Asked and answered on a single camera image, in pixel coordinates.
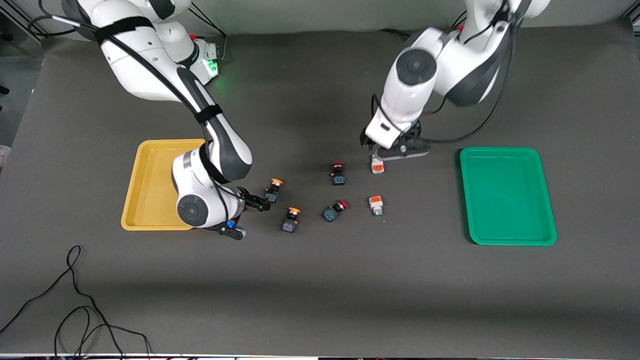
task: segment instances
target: table surface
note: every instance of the table surface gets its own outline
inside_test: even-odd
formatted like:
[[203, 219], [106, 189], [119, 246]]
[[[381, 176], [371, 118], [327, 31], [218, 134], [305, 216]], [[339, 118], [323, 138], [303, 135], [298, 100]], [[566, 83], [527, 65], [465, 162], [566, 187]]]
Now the table surface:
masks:
[[[45, 43], [46, 57], [0, 177], [0, 320], [84, 245], [79, 285], [116, 325], [157, 353], [385, 357], [640, 357], [640, 63], [628, 20], [525, 28], [495, 118], [470, 140], [368, 171], [358, 135], [402, 48], [388, 33], [232, 37], [208, 89], [252, 148], [238, 184], [286, 182], [268, 213], [246, 213], [242, 241], [209, 231], [127, 232], [120, 215], [138, 145], [197, 138], [178, 103], [127, 94], [95, 44]], [[466, 133], [474, 108], [451, 104], [423, 136]], [[430, 106], [437, 106], [434, 97]], [[474, 245], [456, 152], [532, 147], [543, 162], [558, 240]], [[332, 187], [334, 161], [347, 185]], [[372, 217], [367, 197], [386, 215]], [[320, 212], [350, 204], [331, 224]], [[278, 230], [287, 206], [300, 230]], [[65, 279], [0, 336], [7, 352], [52, 352], [85, 304]], [[63, 329], [69, 350], [82, 316]], [[126, 352], [143, 352], [120, 335]], [[107, 336], [92, 348], [114, 352]]]

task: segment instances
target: yellow tray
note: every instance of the yellow tray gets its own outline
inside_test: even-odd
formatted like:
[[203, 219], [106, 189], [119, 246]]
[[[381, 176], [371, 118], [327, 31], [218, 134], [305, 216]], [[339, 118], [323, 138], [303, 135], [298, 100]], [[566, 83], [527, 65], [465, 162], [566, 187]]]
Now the yellow tray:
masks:
[[189, 230], [175, 210], [178, 194], [171, 181], [176, 156], [196, 149], [202, 139], [147, 140], [133, 163], [120, 223], [125, 230]]

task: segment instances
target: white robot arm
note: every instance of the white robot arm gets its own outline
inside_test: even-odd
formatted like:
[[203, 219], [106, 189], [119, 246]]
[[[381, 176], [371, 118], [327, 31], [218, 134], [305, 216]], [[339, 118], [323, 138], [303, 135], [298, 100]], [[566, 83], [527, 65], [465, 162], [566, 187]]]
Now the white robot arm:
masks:
[[[457, 106], [481, 102], [522, 19], [537, 16], [549, 1], [465, 0], [468, 19], [461, 33], [428, 28], [412, 35], [387, 76], [378, 110], [361, 136], [363, 145], [371, 140], [383, 152], [399, 145], [396, 140], [416, 125], [432, 92]], [[429, 147], [414, 151], [424, 155]], [[406, 146], [391, 153], [411, 155]]]
[[[268, 210], [269, 202], [245, 189], [221, 185], [244, 178], [253, 158], [202, 85], [212, 76], [207, 53], [211, 45], [193, 41], [179, 23], [167, 21], [190, 4], [191, 0], [65, 0], [64, 10], [69, 17], [100, 28], [83, 35], [98, 41], [111, 70], [128, 92], [148, 100], [184, 102], [195, 114], [207, 141], [173, 161], [177, 213], [188, 225], [240, 240], [246, 234], [236, 225], [240, 214], [246, 207]], [[149, 62], [177, 94], [109, 36]]]

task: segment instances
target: green tray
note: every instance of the green tray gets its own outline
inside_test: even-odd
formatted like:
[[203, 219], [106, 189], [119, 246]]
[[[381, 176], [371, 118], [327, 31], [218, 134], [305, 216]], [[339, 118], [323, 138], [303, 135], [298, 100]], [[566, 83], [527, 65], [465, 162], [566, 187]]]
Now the green tray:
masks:
[[540, 156], [528, 147], [460, 152], [471, 238], [480, 245], [549, 246], [556, 226]]

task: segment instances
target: velcro strap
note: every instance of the velcro strap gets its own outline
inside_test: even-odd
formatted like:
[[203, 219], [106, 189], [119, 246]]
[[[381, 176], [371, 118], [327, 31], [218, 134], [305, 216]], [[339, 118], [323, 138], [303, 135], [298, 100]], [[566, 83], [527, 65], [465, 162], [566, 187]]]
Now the velcro strap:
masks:
[[199, 124], [202, 124], [204, 122], [207, 122], [209, 119], [213, 119], [217, 114], [222, 114], [222, 109], [220, 108], [220, 105], [215, 104], [207, 106], [206, 108], [202, 109], [201, 112], [193, 115], [193, 117], [196, 118], [196, 121]]
[[220, 171], [218, 171], [218, 169], [213, 166], [211, 160], [207, 157], [207, 150], [205, 146], [208, 145], [208, 143], [203, 143], [202, 146], [200, 146], [200, 160], [202, 161], [202, 166], [204, 166], [204, 169], [207, 171], [209, 177], [217, 181], [219, 184], [227, 184], [229, 180], [225, 179], [225, 177], [222, 176]]
[[151, 24], [151, 20], [142, 16], [135, 17], [126, 17], [122, 20], [118, 20], [111, 25], [107, 25], [103, 28], [98, 29], [94, 35], [95, 39], [98, 41], [98, 44], [102, 44], [108, 37], [112, 37], [113, 35], [119, 33], [126, 33], [127, 31], [134, 31], [138, 26], [148, 26], [153, 28], [154, 25]]

